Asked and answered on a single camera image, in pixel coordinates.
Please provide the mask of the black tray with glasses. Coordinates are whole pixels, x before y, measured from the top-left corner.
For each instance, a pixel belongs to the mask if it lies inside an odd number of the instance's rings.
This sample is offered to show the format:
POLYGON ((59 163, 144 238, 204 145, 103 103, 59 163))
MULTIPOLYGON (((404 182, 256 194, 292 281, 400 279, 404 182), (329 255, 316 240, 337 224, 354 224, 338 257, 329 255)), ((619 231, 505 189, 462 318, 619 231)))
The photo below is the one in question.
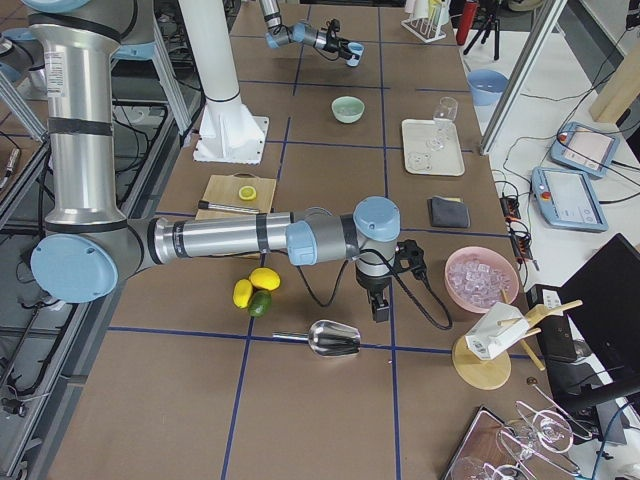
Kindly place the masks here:
POLYGON ((443 479, 578 479, 546 466, 538 460, 531 463, 534 478, 530 478, 498 445, 498 431, 511 423, 524 422, 519 414, 504 421, 486 407, 475 414, 447 467, 443 479))

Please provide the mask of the green ceramic bowl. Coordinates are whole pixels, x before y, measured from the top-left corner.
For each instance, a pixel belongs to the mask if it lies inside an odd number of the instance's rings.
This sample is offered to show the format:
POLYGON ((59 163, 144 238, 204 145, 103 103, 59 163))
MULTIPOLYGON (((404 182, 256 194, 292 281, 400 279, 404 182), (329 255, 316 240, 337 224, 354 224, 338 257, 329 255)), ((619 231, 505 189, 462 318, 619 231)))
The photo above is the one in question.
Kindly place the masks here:
POLYGON ((363 116, 365 104, 357 97, 341 96, 332 101, 331 111, 338 122, 352 124, 363 116))

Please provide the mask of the pink bowl with ice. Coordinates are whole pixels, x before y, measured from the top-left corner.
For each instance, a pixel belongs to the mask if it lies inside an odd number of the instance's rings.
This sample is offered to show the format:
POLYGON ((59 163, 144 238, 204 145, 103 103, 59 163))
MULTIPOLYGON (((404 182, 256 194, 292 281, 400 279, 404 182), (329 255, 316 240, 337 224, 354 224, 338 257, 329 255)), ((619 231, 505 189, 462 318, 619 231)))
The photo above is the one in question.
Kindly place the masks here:
POLYGON ((445 287, 452 300, 473 313, 486 313, 497 302, 511 304, 519 292, 519 276, 499 253, 464 247, 445 263, 445 287))

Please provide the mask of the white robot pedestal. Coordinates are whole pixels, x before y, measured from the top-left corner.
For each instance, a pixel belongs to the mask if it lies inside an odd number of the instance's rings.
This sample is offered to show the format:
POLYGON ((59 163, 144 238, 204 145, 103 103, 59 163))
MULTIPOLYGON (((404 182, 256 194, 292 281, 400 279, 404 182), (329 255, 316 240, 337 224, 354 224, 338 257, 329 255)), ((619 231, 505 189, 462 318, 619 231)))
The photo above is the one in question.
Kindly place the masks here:
POLYGON ((179 3, 206 99, 194 159, 258 164, 269 119, 243 103, 221 1, 179 3))

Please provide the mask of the grey folded cloth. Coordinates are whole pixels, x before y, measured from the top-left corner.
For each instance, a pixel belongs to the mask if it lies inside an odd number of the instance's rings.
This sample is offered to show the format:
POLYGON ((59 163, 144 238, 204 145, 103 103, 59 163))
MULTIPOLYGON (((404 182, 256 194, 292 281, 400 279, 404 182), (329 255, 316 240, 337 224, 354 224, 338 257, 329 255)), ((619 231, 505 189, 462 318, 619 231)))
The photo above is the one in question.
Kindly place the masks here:
POLYGON ((430 223, 434 227, 468 228, 469 211, 464 202, 435 196, 428 200, 430 223))

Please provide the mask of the clear wine glass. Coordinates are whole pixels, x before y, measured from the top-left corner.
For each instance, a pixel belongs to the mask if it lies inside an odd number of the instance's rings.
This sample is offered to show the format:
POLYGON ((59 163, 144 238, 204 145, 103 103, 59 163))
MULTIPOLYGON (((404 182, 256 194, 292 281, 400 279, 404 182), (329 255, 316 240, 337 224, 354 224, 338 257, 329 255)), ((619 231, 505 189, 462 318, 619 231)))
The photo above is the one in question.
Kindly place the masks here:
POLYGON ((455 98, 445 96, 439 100, 433 112, 433 126, 426 142, 432 151, 443 150, 447 145, 457 112, 458 101, 455 98))

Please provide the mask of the steel muddler black tip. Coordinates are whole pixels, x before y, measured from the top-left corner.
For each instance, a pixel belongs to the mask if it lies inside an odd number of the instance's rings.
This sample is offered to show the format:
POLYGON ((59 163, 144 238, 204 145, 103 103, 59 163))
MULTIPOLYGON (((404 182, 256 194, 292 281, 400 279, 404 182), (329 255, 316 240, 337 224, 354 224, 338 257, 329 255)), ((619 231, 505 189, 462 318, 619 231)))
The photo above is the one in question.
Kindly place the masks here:
POLYGON ((220 204, 220 203, 209 202, 206 200, 200 200, 198 202, 198 208, 200 210, 212 210, 212 211, 225 212, 225 213, 239 213, 239 214, 253 214, 253 215, 260 213, 259 209, 252 208, 252 207, 220 204))

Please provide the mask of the black monitor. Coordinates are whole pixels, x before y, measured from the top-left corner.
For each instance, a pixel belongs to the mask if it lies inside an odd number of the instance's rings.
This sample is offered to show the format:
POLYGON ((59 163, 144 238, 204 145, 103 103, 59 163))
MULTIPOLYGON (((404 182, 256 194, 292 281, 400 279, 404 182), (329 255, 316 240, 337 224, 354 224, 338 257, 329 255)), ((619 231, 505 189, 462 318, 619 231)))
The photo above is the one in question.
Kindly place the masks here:
POLYGON ((582 305, 542 322, 540 346, 550 362, 553 394, 571 413, 627 397, 639 399, 639 251, 620 233, 558 289, 561 301, 582 305), (591 387, 578 379, 574 324, 612 382, 591 387))

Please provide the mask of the far blue teach pendant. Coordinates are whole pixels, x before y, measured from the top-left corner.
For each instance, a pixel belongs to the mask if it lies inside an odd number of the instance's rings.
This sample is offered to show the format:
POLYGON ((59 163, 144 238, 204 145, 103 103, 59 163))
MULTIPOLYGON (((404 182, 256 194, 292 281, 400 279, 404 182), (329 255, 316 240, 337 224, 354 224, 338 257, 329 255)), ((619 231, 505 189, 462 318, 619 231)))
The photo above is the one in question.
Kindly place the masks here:
POLYGON ((551 159, 593 178, 603 178, 619 143, 620 139, 612 133, 571 121, 557 134, 551 148, 551 159))

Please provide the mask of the steel ice scoop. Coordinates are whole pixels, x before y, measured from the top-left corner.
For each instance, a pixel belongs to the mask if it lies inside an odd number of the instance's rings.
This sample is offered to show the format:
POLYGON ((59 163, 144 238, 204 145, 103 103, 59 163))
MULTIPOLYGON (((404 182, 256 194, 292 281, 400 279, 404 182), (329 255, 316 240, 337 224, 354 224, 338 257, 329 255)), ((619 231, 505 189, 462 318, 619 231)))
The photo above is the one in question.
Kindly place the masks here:
POLYGON ((274 332, 272 337, 305 342, 322 357, 354 355, 361 347, 361 334, 357 328, 328 319, 314 322, 307 333, 274 332))

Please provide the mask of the blue teach pendant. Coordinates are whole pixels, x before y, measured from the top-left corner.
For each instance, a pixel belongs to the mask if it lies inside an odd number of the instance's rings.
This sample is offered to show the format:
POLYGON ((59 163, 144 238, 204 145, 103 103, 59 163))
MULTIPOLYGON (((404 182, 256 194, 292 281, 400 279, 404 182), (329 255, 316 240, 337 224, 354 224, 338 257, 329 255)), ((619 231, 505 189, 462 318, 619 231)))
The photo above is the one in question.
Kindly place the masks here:
POLYGON ((557 134, 551 148, 551 159, 593 178, 603 178, 619 143, 620 139, 612 133, 571 121, 557 134))
POLYGON ((536 167, 531 186, 546 222, 560 229, 605 232, 609 226, 585 172, 536 167))

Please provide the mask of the half lemon slice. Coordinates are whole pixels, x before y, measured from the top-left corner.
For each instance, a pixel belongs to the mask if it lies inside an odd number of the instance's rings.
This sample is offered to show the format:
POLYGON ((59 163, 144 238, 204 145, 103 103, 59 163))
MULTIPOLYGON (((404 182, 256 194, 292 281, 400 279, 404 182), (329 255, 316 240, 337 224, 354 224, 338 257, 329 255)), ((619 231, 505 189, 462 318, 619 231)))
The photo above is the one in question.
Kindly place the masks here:
POLYGON ((257 199, 257 189, 252 185, 243 185, 238 190, 238 197, 245 202, 251 202, 257 199))

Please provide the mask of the upside down wine glass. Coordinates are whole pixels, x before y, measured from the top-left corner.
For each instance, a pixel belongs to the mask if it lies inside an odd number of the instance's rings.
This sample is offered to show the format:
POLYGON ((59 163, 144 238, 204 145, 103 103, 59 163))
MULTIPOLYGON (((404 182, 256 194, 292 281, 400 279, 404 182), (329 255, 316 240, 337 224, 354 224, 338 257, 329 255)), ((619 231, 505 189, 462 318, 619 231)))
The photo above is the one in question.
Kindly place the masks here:
POLYGON ((515 402, 515 408, 541 446, 552 453, 567 453, 574 445, 575 439, 593 439, 591 430, 561 407, 536 409, 518 400, 515 402))

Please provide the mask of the white paper carton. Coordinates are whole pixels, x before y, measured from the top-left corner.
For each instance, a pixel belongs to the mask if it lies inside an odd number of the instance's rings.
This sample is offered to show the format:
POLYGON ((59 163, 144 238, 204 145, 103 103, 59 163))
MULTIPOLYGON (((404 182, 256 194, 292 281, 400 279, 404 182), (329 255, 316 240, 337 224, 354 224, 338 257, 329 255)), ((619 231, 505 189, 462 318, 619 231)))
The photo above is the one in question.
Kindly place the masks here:
POLYGON ((480 360, 495 359, 529 330, 521 311, 512 305, 497 302, 464 336, 469 350, 480 360))

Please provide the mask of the black tripod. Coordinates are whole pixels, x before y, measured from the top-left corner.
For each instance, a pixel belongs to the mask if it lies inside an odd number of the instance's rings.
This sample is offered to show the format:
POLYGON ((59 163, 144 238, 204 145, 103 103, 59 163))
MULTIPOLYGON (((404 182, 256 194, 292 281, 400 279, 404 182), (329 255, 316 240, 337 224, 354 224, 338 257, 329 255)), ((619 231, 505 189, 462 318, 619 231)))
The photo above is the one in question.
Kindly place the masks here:
POLYGON ((502 0, 489 1, 485 8, 484 22, 480 29, 476 32, 469 44, 464 48, 462 53, 467 55, 478 40, 481 44, 485 44, 490 35, 494 38, 493 60, 498 61, 500 58, 500 18, 499 10, 502 0))

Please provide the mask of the wooden stand round base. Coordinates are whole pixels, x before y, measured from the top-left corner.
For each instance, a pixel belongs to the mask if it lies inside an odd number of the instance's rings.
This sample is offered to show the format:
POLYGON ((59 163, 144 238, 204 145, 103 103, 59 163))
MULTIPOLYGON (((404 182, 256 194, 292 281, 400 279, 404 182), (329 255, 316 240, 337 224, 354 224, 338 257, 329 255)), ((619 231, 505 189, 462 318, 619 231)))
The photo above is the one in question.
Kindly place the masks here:
MULTIPOLYGON (((516 343, 522 346, 539 370, 544 371, 546 367, 525 342, 525 338, 540 333, 541 329, 537 327, 537 324, 547 316, 560 315, 564 311, 582 304, 581 300, 571 301, 554 308, 538 304, 526 314, 521 312, 529 323, 529 330, 516 343)), ((507 352, 510 347, 495 359, 484 361, 477 358, 469 350, 464 336, 460 337, 452 348, 452 361, 458 375, 469 385, 481 390, 495 390, 503 386, 511 374, 511 359, 507 352)))

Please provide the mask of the light blue plastic cup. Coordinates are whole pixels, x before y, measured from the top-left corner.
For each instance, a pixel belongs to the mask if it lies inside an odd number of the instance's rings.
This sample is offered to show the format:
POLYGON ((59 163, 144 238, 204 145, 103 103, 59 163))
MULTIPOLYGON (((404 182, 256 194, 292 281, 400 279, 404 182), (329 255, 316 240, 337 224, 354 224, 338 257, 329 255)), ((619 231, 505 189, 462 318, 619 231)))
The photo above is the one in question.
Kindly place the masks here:
POLYGON ((348 45, 348 50, 351 54, 359 55, 359 63, 364 53, 364 46, 358 42, 350 42, 348 45))

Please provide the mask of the near blue teach pendant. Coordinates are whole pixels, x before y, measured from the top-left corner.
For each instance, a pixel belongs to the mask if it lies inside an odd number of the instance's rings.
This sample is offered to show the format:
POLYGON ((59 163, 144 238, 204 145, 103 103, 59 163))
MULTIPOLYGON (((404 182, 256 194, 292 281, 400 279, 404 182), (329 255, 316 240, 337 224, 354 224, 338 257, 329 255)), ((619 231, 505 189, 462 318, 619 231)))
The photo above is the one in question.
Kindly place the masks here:
POLYGON ((531 186, 546 222, 560 229, 605 232, 609 226, 585 172, 536 167, 531 186))

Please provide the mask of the cream bear tray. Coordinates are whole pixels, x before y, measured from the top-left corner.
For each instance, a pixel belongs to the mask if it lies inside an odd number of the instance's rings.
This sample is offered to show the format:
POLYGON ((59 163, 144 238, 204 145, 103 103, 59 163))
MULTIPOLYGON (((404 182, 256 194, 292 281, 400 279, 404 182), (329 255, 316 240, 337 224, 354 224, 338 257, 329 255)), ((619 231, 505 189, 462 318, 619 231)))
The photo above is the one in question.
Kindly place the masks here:
POLYGON ((434 120, 405 119, 401 123, 404 166, 417 175, 458 177, 464 160, 453 123, 445 128, 434 120))

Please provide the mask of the yellow lemon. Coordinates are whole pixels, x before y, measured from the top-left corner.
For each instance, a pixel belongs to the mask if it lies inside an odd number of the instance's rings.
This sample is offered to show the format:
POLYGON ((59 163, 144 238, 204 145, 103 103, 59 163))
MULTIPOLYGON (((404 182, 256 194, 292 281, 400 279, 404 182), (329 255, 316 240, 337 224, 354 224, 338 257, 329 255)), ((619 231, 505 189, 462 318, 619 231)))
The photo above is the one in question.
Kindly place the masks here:
POLYGON ((280 275, 267 267, 254 269, 249 275, 249 281, 257 289, 274 291, 281 285, 280 275))
POLYGON ((246 278, 238 280, 233 289, 232 300, 236 307, 247 308, 253 295, 253 284, 246 278))

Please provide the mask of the green lime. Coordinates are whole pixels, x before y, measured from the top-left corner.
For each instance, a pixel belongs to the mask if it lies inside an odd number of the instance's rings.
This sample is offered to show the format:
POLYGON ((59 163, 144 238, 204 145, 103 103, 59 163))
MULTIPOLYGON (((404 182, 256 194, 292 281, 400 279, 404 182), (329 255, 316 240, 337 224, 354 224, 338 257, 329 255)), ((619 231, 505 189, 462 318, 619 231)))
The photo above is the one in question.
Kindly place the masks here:
POLYGON ((252 295, 247 309, 251 317, 260 318, 269 311, 271 305, 271 292, 268 290, 258 290, 252 295))

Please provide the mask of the blue bowl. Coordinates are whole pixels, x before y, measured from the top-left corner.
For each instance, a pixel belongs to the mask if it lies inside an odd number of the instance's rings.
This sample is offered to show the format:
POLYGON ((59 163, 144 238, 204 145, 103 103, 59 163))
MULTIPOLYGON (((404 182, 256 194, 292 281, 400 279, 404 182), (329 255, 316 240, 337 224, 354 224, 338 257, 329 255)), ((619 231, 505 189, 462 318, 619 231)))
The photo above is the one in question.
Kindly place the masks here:
POLYGON ((467 82, 475 106, 495 104, 505 91, 509 79, 500 72, 490 69, 472 70, 467 75, 467 82))

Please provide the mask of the aluminium frame post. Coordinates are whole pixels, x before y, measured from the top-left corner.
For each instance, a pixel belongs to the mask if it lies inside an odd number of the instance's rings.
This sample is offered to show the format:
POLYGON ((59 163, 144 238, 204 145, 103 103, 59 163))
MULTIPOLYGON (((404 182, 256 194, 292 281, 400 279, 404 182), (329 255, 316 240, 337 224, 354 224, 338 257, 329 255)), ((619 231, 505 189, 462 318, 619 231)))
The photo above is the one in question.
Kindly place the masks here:
POLYGON ((509 113, 567 3, 567 0, 553 0, 542 6, 482 137, 479 145, 481 155, 489 154, 506 125, 509 113))

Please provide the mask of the wooden cutting board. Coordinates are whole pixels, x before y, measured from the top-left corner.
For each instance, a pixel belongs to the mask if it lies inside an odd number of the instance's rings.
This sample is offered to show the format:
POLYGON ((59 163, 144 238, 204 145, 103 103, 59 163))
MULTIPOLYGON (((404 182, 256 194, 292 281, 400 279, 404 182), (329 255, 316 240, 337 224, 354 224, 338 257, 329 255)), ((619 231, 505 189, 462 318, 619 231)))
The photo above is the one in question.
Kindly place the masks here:
POLYGON ((274 179, 249 174, 211 176, 195 220, 184 225, 187 254, 256 258, 256 218, 271 211, 275 187, 274 179))

